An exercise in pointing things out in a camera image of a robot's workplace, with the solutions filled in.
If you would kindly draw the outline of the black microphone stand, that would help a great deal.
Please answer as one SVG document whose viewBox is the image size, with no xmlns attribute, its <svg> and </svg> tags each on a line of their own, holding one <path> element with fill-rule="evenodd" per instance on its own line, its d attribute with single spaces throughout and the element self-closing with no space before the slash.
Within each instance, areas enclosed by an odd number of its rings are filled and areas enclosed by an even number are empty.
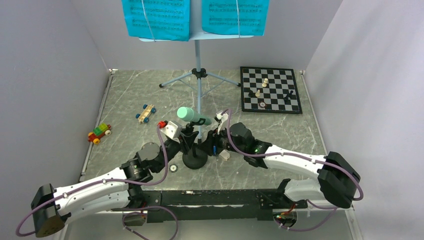
<svg viewBox="0 0 424 240">
<path fill-rule="evenodd" d="M 200 118 L 197 122 L 191 121 L 186 125 L 183 135 L 184 143 L 187 150 L 183 153 L 183 163 L 186 167 L 192 170 L 202 168 L 208 160 L 208 155 L 198 148 L 196 143 L 197 134 L 193 132 L 194 126 L 201 126 L 206 123 L 205 118 Z"/>
</svg>

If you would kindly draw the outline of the green toy microphone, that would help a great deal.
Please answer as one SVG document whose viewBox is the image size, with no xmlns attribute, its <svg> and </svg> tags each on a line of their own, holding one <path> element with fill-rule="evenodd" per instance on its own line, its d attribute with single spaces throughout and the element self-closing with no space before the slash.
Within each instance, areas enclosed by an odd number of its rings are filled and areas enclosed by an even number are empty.
<svg viewBox="0 0 424 240">
<path fill-rule="evenodd" d="M 180 107 L 177 110 L 177 116 L 185 122 L 194 123 L 198 126 L 209 126 L 212 124 L 212 120 L 209 117 L 196 112 L 190 107 Z"/>
</svg>

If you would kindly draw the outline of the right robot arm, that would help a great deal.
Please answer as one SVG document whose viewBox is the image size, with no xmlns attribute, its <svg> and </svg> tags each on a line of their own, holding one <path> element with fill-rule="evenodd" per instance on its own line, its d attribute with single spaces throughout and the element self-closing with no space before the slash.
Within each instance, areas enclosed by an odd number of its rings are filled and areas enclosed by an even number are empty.
<svg viewBox="0 0 424 240">
<path fill-rule="evenodd" d="M 209 156 L 235 152 L 253 167 L 287 170 L 304 176 L 304 180 L 282 180 L 275 195 L 282 208 L 294 202 L 318 200 L 349 209 L 354 201 L 364 198 L 360 175 L 340 153 L 312 155 L 284 149 L 255 138 L 241 122 L 210 130 L 200 148 Z"/>
</svg>

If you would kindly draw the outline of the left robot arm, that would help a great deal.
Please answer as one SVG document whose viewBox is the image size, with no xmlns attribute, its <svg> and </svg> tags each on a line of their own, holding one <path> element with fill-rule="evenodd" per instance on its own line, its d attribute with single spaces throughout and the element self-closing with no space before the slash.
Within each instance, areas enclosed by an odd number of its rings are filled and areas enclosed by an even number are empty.
<svg viewBox="0 0 424 240">
<path fill-rule="evenodd" d="M 144 203 L 142 186 L 162 183 L 169 162 L 178 152 L 187 152 L 195 135 L 181 133 L 176 138 L 145 144 L 120 167 L 74 185 L 40 186 L 30 204 L 33 234 L 37 238 L 53 235 L 78 218 L 112 209 L 137 210 Z"/>
</svg>

